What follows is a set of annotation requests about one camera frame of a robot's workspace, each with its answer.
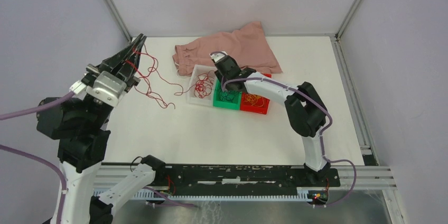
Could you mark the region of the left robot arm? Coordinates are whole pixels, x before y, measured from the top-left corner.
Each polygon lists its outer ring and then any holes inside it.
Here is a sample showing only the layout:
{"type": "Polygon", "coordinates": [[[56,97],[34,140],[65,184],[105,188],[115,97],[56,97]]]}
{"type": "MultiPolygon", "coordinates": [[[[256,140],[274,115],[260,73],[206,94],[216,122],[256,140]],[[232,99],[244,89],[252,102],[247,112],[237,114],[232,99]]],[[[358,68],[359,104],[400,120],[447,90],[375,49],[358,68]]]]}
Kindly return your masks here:
{"type": "Polygon", "coordinates": [[[166,179],[165,163],[152,155],[108,191],[95,196],[94,181],[105,158],[112,110],[139,83],[136,76],[146,36],[140,34],[117,54],[89,64],[81,80],[61,98],[45,98],[36,114],[38,132],[59,142],[60,195],[49,223],[111,223],[143,187],[166,179]]]}

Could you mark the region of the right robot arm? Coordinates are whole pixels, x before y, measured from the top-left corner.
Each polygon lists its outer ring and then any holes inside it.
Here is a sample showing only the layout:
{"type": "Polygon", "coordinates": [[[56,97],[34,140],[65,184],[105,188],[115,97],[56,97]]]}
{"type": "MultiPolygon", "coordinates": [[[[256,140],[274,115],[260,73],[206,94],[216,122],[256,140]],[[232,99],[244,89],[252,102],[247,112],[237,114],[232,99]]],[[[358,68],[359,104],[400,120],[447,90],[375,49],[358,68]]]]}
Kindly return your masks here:
{"type": "Polygon", "coordinates": [[[332,117],[314,87],[273,78],[281,68],[267,41],[241,58],[239,43],[202,48],[197,41],[177,45],[167,60],[148,52],[144,42],[137,70],[140,84],[113,110],[106,161],[125,162],[152,154],[172,163],[260,164],[273,162],[274,143],[301,139],[305,179],[318,186],[329,162],[318,136],[332,117]]]}

